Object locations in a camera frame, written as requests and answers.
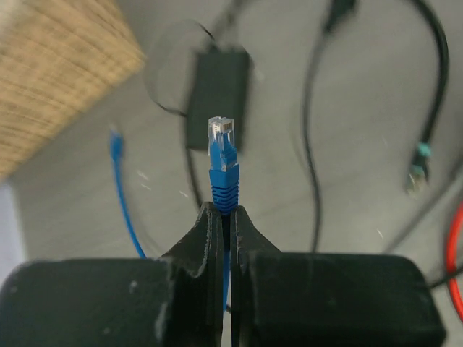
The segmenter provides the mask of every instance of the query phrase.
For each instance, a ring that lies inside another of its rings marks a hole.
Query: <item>red cable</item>
[[[446,245],[446,269],[447,273],[451,274],[456,271],[456,245],[458,243],[458,235],[463,226],[463,202],[460,203],[454,220],[452,221],[449,238]],[[463,322],[463,301],[458,289],[458,283],[455,278],[451,278],[447,282],[449,287],[450,297],[454,303],[456,313],[458,313],[460,320]]]

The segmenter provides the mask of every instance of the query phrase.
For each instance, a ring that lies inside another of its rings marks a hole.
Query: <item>gray floor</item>
[[[357,16],[329,44],[315,89],[312,129],[325,208],[324,252],[380,252],[446,182],[462,154],[463,1],[432,2],[448,35],[451,76],[433,148],[432,185],[417,200],[404,193],[403,185],[436,80],[429,30],[407,1],[362,1]],[[147,51],[173,22],[194,18],[211,24],[225,2],[120,4]],[[283,250],[307,250],[311,240],[312,196],[294,146],[300,142],[302,71],[326,4],[256,1],[239,21],[239,42],[255,61],[247,147],[239,158],[240,202],[258,229]],[[202,34],[189,38],[178,45],[161,75],[161,96],[172,104],[183,102],[190,46]],[[147,235],[167,249],[193,224],[181,120],[151,103],[138,75],[12,177],[31,258],[136,255],[111,176],[111,122],[127,142],[129,202],[148,253],[157,255],[158,250]],[[206,194],[208,159],[203,154],[196,158]],[[424,273],[436,274],[448,218],[448,213],[436,218],[398,253],[412,258]],[[445,288],[436,291],[436,299],[450,332],[446,345],[463,346],[462,326]]]

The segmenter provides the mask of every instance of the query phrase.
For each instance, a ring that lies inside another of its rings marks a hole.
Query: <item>wicker basket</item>
[[[143,54],[112,0],[0,5],[0,179],[138,71]]]

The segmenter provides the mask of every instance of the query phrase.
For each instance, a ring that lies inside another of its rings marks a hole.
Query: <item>electrical cord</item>
[[[431,140],[449,80],[449,47],[447,46],[446,34],[441,21],[433,9],[423,0],[409,0],[409,2],[415,6],[433,32],[439,59],[438,80],[434,99],[409,171],[408,190],[411,193],[416,193],[429,181],[428,160],[431,156]]]
[[[458,236],[463,226],[463,202],[458,207],[456,215],[450,227],[449,237],[446,245],[446,269],[447,273],[453,273],[456,270],[456,246],[458,244]],[[451,300],[454,304],[456,313],[463,322],[463,301],[458,288],[456,278],[449,278],[447,281]]]
[[[175,28],[179,27],[182,28],[181,25],[184,26],[193,26],[193,27],[198,27],[200,28],[210,39],[211,41],[215,41],[213,35],[209,30],[205,28],[204,25],[201,23],[195,21],[195,20],[182,20],[180,22],[175,22],[173,25],[170,25],[166,31],[161,35],[161,38],[158,40],[157,44],[154,45],[153,49],[151,52],[148,54],[147,61],[145,68],[143,69],[142,73],[142,79],[143,79],[143,84],[145,85],[146,93],[149,95],[150,99],[162,110],[164,110],[167,113],[174,114],[176,116],[181,116],[185,117],[186,114],[184,111],[171,107],[171,106],[165,106],[159,99],[158,99],[158,78],[159,78],[159,72],[162,70],[164,64],[168,61],[168,58],[170,57],[174,44],[171,43],[170,46],[167,47],[167,49],[163,50],[163,46],[167,46],[166,38],[168,37],[168,34],[172,32]],[[178,35],[177,39],[182,38],[185,34],[189,33],[187,32],[180,32]],[[159,52],[164,53],[163,57],[162,56],[157,56],[155,53],[159,54]]]
[[[135,249],[137,250],[140,258],[146,258],[146,255],[138,241],[137,235],[135,234],[132,220],[130,219],[129,209],[125,200],[124,190],[122,187],[122,175],[121,175],[121,160],[122,151],[124,149],[124,141],[122,136],[115,129],[111,130],[109,137],[109,152],[111,153],[111,161],[113,164],[114,182],[116,184],[117,196],[119,198],[119,204],[121,205],[122,215],[124,216],[127,230],[129,231],[130,238],[132,240]]]
[[[304,145],[305,156],[307,159],[307,166],[309,170],[309,179],[313,188],[313,199],[315,208],[315,222],[313,226],[313,240],[311,245],[311,252],[315,253],[318,251],[318,245],[320,243],[320,233],[323,218],[323,205],[320,191],[320,182],[315,168],[315,160],[312,153],[312,147],[310,144],[310,111],[313,98],[313,84],[315,82],[315,76],[318,72],[321,57],[323,55],[326,46],[327,36],[322,34],[314,46],[313,52],[310,55],[309,66],[307,68],[307,74],[305,78],[303,88],[303,102],[302,102],[302,140]]]
[[[458,266],[455,270],[453,271],[447,271],[447,274],[443,276],[442,278],[439,278],[438,280],[433,281],[430,285],[430,289],[437,289],[441,287],[444,284],[447,284],[450,280],[453,278],[456,278],[463,274],[463,265]]]
[[[355,10],[356,0],[332,0],[328,17],[323,24],[323,31],[315,43],[310,54],[307,70],[305,73],[304,87],[302,89],[302,113],[301,130],[302,144],[304,146],[305,157],[309,170],[309,180],[313,189],[313,200],[315,208],[315,222],[313,225],[313,240],[310,247],[312,253],[318,251],[320,234],[323,222],[323,203],[320,189],[320,180],[315,167],[312,145],[310,144],[310,117],[312,111],[313,86],[320,68],[323,52],[329,36],[334,32],[337,25],[351,12]]]

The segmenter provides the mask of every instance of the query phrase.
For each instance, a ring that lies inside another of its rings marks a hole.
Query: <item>black wire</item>
[[[416,7],[418,12],[426,20],[429,28],[432,30],[439,56],[439,73],[436,92],[434,94],[433,103],[431,104],[429,115],[425,122],[425,127],[420,139],[423,143],[429,143],[433,136],[433,130],[436,125],[439,110],[443,103],[447,81],[449,80],[449,47],[447,46],[446,34],[443,30],[441,21],[438,19],[433,9],[431,9],[430,6],[423,0],[409,1]]]
[[[307,157],[307,164],[309,169],[309,178],[310,183],[312,184],[313,189],[313,200],[314,200],[314,209],[315,209],[315,222],[313,226],[313,240],[311,246],[311,252],[318,251],[318,245],[320,243],[320,233],[322,226],[323,218],[323,206],[322,206],[322,197],[320,191],[320,183],[315,168],[315,161],[312,154],[312,148],[310,144],[310,115],[313,99],[313,85],[315,83],[315,78],[318,73],[320,66],[321,58],[325,50],[326,41],[328,36],[326,33],[322,33],[315,43],[312,50],[312,54],[309,58],[309,63],[305,75],[305,82],[303,87],[302,94],[302,113],[301,113],[301,123],[302,123],[302,141],[304,145],[305,156]]]
[[[191,25],[194,25],[196,27],[199,27],[211,39],[211,41],[215,41],[215,38],[212,35],[212,33],[209,30],[207,30],[204,27],[204,25],[202,25],[201,23],[199,23],[199,22],[197,22],[195,20],[184,20],[184,21],[181,21],[181,22],[178,22],[178,23],[174,23],[174,26],[177,26],[177,25],[180,25],[180,24],[191,24]],[[174,114],[175,116],[186,117],[187,115],[185,114],[184,111],[181,111],[178,108],[163,105],[163,103],[161,101],[159,101],[158,96],[157,96],[157,94],[158,94],[157,93],[158,75],[159,75],[159,72],[161,71],[161,69],[163,67],[163,63],[167,61],[167,56],[171,53],[170,50],[168,50],[167,52],[163,52],[163,53],[165,53],[164,61],[159,59],[159,60],[161,60],[160,62],[158,62],[158,61],[155,62],[155,67],[156,68],[154,69],[153,72],[150,73],[150,70],[149,70],[150,63],[155,60],[154,59],[155,58],[154,53],[159,53],[159,51],[162,51],[162,50],[159,50],[158,48],[161,46],[163,39],[167,36],[167,34],[169,34],[170,30],[172,30],[172,26],[170,26],[166,30],[166,32],[163,35],[161,35],[161,38],[158,40],[157,44],[154,45],[153,49],[148,54],[147,63],[146,63],[146,66],[145,66],[145,68],[143,70],[143,73],[142,73],[142,79],[143,79],[143,84],[145,85],[146,93],[148,94],[150,99],[159,108],[161,108],[162,110],[164,110],[167,113]]]
[[[439,288],[440,286],[447,284],[452,278],[455,278],[463,273],[463,265],[460,265],[459,267],[456,268],[456,270],[453,273],[448,273],[442,278],[439,278],[438,280],[435,280],[429,285],[429,289],[436,289]]]

